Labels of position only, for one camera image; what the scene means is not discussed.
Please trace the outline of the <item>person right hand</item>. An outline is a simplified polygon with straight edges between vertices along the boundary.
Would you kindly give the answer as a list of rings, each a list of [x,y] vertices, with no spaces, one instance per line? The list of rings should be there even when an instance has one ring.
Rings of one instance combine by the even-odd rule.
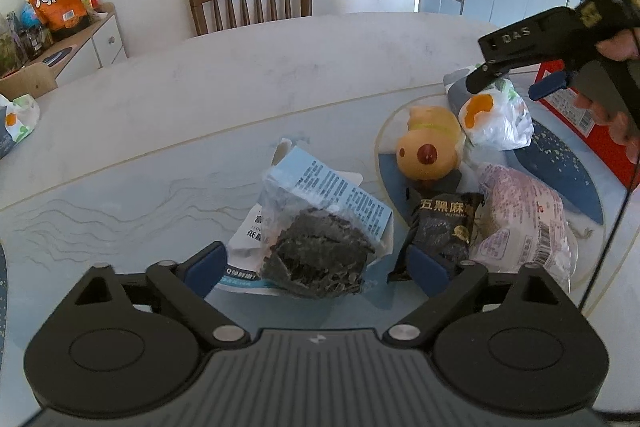
[[[599,42],[597,50],[602,56],[615,62],[638,61],[639,29],[623,30],[611,39]],[[589,110],[596,124],[607,127],[611,140],[623,147],[628,160],[635,164],[639,157],[638,129],[632,127],[634,123],[629,119],[623,95],[614,84],[607,83],[606,87],[611,88],[610,94],[604,94],[604,89],[599,89],[595,100],[578,92],[573,104],[577,108]]]

